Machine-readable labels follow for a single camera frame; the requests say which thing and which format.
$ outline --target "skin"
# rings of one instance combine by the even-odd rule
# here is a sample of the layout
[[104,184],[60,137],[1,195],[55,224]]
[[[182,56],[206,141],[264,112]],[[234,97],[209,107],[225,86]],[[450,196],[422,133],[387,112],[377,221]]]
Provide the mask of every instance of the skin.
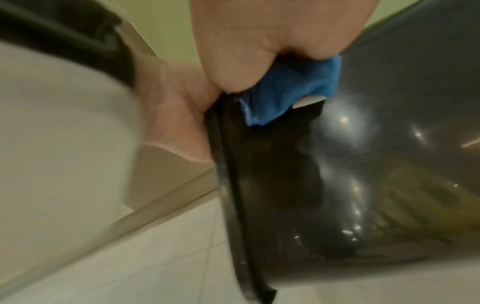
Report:
[[205,111],[222,91],[254,86],[278,55],[321,60],[344,50],[379,0],[190,0],[203,70],[137,55],[146,141],[210,161]]

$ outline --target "tile floor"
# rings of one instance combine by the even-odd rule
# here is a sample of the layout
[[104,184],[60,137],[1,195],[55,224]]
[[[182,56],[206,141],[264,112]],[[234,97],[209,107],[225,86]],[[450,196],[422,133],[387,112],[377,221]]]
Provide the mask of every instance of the tile floor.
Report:
[[[480,264],[280,290],[275,304],[478,303]],[[215,199],[1,304],[245,304]]]

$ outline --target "glossy black surface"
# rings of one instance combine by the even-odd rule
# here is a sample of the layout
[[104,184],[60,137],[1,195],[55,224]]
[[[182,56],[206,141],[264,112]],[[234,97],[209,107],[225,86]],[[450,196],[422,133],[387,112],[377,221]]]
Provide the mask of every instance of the glossy black surface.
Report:
[[324,105],[262,128],[228,97],[214,112],[245,292],[480,253],[479,1],[423,1],[363,35]]

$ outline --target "microfiber cloth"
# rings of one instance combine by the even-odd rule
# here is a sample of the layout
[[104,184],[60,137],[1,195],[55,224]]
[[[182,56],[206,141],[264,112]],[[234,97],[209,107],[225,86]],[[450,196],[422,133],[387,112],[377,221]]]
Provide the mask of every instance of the microfiber cloth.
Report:
[[333,96],[338,87],[342,60],[276,60],[253,88],[237,97],[248,126],[264,126],[306,96]]

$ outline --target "human hand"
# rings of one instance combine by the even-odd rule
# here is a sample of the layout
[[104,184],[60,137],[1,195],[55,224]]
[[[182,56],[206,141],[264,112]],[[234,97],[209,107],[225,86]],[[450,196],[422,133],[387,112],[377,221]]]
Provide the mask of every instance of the human hand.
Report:
[[135,54],[136,92],[146,121],[145,143],[192,161],[210,161],[204,113],[220,90],[200,67]]
[[203,69],[228,92],[254,86],[278,54],[338,55],[379,0],[190,0]]

